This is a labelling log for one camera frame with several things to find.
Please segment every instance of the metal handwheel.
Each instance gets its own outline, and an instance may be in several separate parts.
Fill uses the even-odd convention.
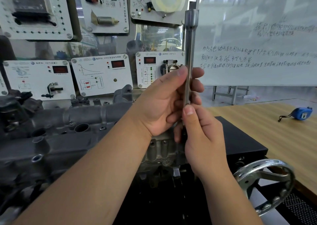
[[[266,172],[264,168],[275,167],[280,173]],[[256,212],[259,216],[271,211],[291,193],[295,183],[295,175],[293,169],[283,161],[275,159],[263,159],[252,162],[234,173],[236,181],[239,183],[246,196],[250,190],[254,188],[259,179],[266,179],[283,183],[280,191],[272,191],[270,198],[263,204],[257,206]]]

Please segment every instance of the blue tape measure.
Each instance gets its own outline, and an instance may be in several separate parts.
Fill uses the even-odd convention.
[[[311,107],[299,107],[293,110],[289,115],[281,115],[278,121],[280,122],[282,118],[288,118],[291,116],[294,117],[296,120],[303,121],[310,117],[312,112],[313,109]]]

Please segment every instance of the wooden table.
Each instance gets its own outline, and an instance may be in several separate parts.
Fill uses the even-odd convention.
[[[209,107],[268,148],[267,158],[280,159],[295,169],[295,187],[317,204],[317,116],[305,121],[283,118],[295,107],[283,103]]]

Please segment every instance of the right hand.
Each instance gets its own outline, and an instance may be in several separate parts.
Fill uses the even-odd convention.
[[[230,172],[221,122],[205,108],[194,104],[184,107],[182,117],[188,135],[185,155],[193,172],[203,182]],[[182,128],[180,123],[174,129],[177,143],[180,142]]]

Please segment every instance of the digital display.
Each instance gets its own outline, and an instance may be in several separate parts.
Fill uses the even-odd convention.
[[[53,66],[53,72],[55,74],[68,73],[68,68],[66,65],[63,66]]]
[[[113,68],[122,68],[122,67],[124,67],[124,60],[111,61],[111,65],[112,65]]]
[[[145,64],[156,64],[156,57],[144,57]]]

